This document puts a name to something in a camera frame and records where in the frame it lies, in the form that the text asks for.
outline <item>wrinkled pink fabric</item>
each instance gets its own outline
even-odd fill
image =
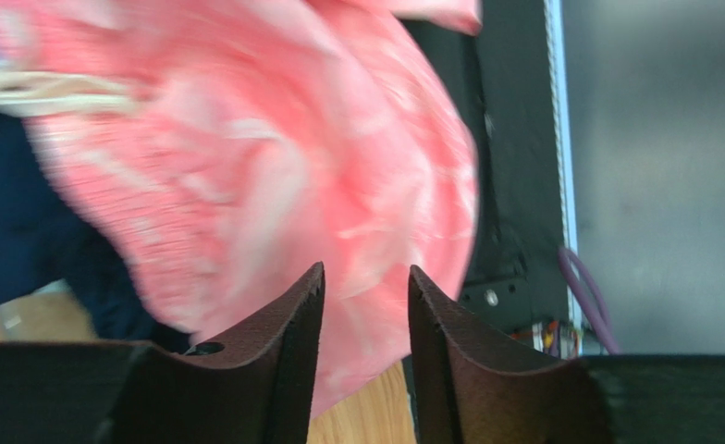
[[[27,124],[46,176],[160,321],[208,339],[324,261],[317,415],[409,352],[409,265],[460,288],[473,142],[394,14],[475,32],[476,8],[0,0],[0,54],[131,87],[129,115]]]

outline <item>wire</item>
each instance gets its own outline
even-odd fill
[[[573,297],[582,307],[582,313],[595,331],[600,344],[610,354],[620,354],[622,352],[620,344],[611,332],[608,307],[603,300],[600,288],[582,260],[570,249],[561,247],[559,248],[559,270],[568,282]]]

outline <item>bolt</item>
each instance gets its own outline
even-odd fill
[[[493,290],[485,291],[485,301],[488,302],[488,305],[491,305],[492,307],[496,307],[497,305],[499,305],[499,298],[497,297],[497,293]]]

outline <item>pink cloth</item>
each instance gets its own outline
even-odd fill
[[[18,72],[128,88],[127,114],[79,99],[27,123],[46,176],[116,245],[160,321],[210,338],[324,261],[317,415],[409,352],[409,265],[460,288],[473,142],[393,14],[475,32],[476,8],[0,0],[0,54]],[[71,88],[34,95],[103,93]]]

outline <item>dark blue fabric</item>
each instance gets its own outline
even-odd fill
[[[189,348],[187,334],[157,323],[142,307],[111,243],[50,187],[22,122],[0,114],[0,304],[61,278],[100,338]]]

